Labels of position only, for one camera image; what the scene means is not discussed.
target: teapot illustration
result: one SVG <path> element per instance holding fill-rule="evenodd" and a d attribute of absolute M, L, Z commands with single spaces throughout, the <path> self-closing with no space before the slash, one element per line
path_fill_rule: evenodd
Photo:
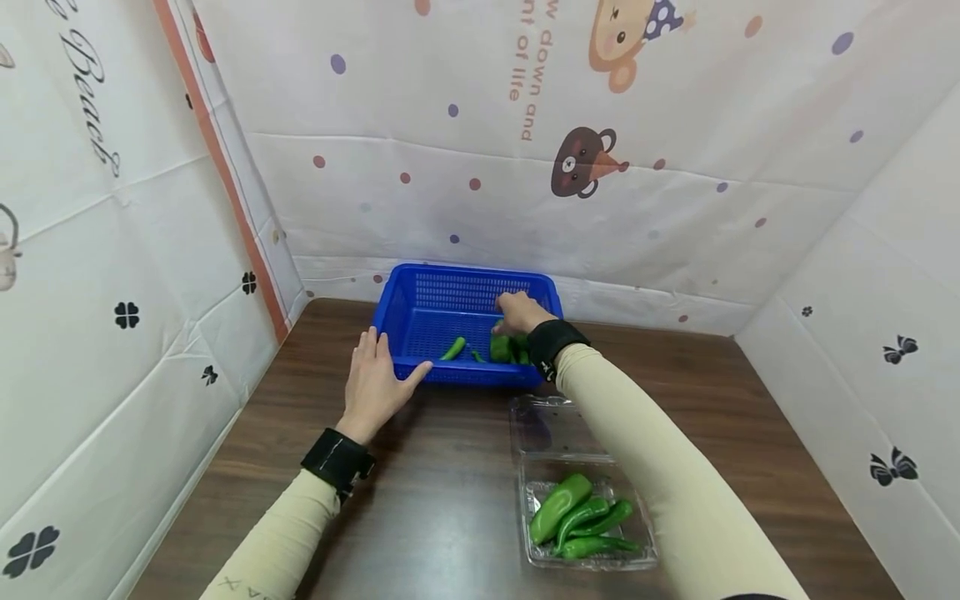
<path fill-rule="evenodd" d="M 7 236 L 0 231 L 0 292 L 6 292 L 13 287 L 16 281 L 16 262 L 15 258 L 21 256 L 16 249 L 16 243 L 20 236 L 20 224 L 16 222 L 16 216 L 13 211 L 4 204 L 0 204 L 0 211 L 7 213 L 13 223 L 13 240 L 7 243 Z"/>

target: wooden table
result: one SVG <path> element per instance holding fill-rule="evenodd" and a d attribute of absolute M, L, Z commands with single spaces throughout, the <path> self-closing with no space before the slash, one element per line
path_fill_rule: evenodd
<path fill-rule="evenodd" d="M 310 303 L 131 598 L 203 592 L 339 418 L 350 351 L 372 313 L 372 304 Z M 733 340 L 582 329 L 707 454 L 811 598 L 900 598 Z M 325 532 L 297 598 L 671 597 L 659 570 L 592 573 L 526 562 L 507 412 L 515 395 L 421 388 L 373 442 L 375 476 Z"/>

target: basket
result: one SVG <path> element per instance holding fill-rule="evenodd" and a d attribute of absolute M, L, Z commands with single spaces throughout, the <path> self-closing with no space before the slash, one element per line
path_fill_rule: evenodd
<path fill-rule="evenodd" d="M 476 350 L 490 361 L 490 332 L 503 318 L 494 307 L 504 292 L 524 291 L 558 318 L 564 313 L 553 280 L 517 271 L 397 265 L 373 316 L 377 331 L 388 334 L 396 376 L 405 379 L 416 365 L 433 361 L 426 381 L 469 386 L 535 388 L 542 380 L 530 365 L 478 363 Z M 467 347 L 451 361 L 439 360 L 457 337 Z"/>

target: right hand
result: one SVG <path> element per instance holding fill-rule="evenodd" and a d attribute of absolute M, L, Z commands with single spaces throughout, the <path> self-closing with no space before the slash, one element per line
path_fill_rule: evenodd
<path fill-rule="evenodd" d="M 493 328 L 497 335 L 530 333 L 537 325 L 557 318 L 527 296 L 526 292 L 504 293 L 496 299 L 496 307 L 503 312 L 503 324 Z"/>

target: black bow print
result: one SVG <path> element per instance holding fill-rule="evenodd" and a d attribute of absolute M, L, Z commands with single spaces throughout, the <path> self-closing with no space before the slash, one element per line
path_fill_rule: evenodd
<path fill-rule="evenodd" d="M 897 346 L 899 346 L 899 348 L 883 347 L 883 360 L 891 365 L 898 365 L 902 357 L 920 349 L 920 347 L 917 346 L 917 340 L 905 338 L 902 335 L 897 336 Z"/>
<path fill-rule="evenodd" d="M 216 383 L 217 377 L 219 376 L 220 375 L 214 372 L 213 365 L 210 365 L 206 369 L 204 369 L 204 374 L 201 375 L 200 379 L 206 379 L 206 385 L 210 385 L 211 383 Z"/>
<path fill-rule="evenodd" d="M 917 479 L 920 477 L 917 472 L 917 463 L 900 452 L 896 446 L 890 454 L 890 467 L 887 467 L 887 464 L 875 454 L 871 454 L 870 459 L 870 476 L 884 488 L 893 483 L 894 479 Z"/>

